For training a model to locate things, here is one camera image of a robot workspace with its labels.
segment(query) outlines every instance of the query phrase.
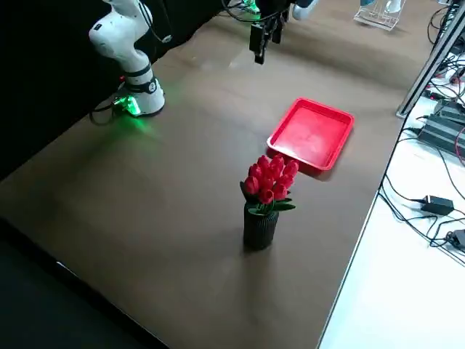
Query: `power adapter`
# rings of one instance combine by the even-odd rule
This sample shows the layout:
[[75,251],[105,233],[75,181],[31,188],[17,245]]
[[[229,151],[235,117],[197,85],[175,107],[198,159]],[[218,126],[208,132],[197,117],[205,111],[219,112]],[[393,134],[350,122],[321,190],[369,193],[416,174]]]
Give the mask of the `power adapter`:
[[457,249],[465,249],[465,229],[451,232],[449,242]]
[[447,216],[453,210],[454,207],[451,200],[431,195],[425,196],[421,205],[421,211],[438,214],[439,216]]

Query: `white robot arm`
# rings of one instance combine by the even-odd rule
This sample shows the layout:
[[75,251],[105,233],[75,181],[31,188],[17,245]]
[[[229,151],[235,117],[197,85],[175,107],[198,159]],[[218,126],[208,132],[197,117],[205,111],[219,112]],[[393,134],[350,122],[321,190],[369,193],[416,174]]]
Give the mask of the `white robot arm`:
[[133,116],[152,116],[165,104],[163,90],[153,75],[148,56],[134,48],[134,43],[152,23],[150,10],[140,0],[103,0],[111,12],[98,20],[89,32],[95,49],[105,57],[116,60],[124,71],[123,91],[132,97]]

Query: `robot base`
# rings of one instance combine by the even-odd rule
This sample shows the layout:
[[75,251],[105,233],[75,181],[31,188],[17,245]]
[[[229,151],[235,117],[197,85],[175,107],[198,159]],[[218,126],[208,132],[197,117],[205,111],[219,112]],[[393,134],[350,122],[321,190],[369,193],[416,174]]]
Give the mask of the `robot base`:
[[134,92],[130,88],[127,89],[123,86],[118,91],[118,97],[114,105],[120,105],[122,109],[135,118],[140,116],[155,116],[165,106],[165,96],[158,79],[155,79],[152,86],[155,88],[155,91],[150,94],[147,92]]

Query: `table surface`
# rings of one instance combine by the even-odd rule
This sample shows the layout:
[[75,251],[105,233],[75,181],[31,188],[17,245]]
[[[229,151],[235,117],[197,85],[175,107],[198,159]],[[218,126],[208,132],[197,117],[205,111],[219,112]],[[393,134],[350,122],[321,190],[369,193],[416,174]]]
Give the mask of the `table surface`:
[[[417,127],[421,121],[416,118],[431,113],[435,104],[422,97],[405,126]],[[404,132],[400,137],[409,135]],[[450,184],[437,152],[430,149],[416,140],[399,143],[387,175],[396,190],[408,198],[427,194],[446,197],[465,212],[465,201]],[[444,155],[454,182],[459,190],[464,189],[464,168],[457,158]],[[406,218],[420,215],[407,207],[414,207],[412,203],[390,190],[387,181],[384,187]],[[453,212],[450,217],[463,215]],[[432,224],[431,220],[412,223],[420,231]],[[455,222],[447,228],[439,237],[464,225]],[[320,349],[463,348],[463,339],[454,334],[463,331],[465,303],[456,302],[454,296],[464,289],[465,268],[443,251],[429,247],[407,224],[396,220],[376,195]]]
[[[416,7],[389,37],[356,7],[321,1],[263,66],[246,26],[211,21],[154,65],[159,117],[81,120],[0,184],[0,215],[171,348],[315,347],[430,51]],[[244,254],[238,182],[301,96],[353,133],[326,177],[297,176],[272,247]]]

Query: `tulip bouquet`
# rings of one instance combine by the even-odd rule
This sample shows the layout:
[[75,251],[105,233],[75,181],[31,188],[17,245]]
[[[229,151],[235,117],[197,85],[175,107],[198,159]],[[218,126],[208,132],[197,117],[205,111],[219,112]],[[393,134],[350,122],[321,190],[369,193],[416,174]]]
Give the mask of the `tulip bouquet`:
[[295,209],[287,197],[289,187],[299,171],[299,164],[292,160],[284,164],[284,158],[276,155],[272,161],[263,155],[250,166],[248,177],[240,182],[240,189],[247,201],[248,212],[266,216],[272,212]]

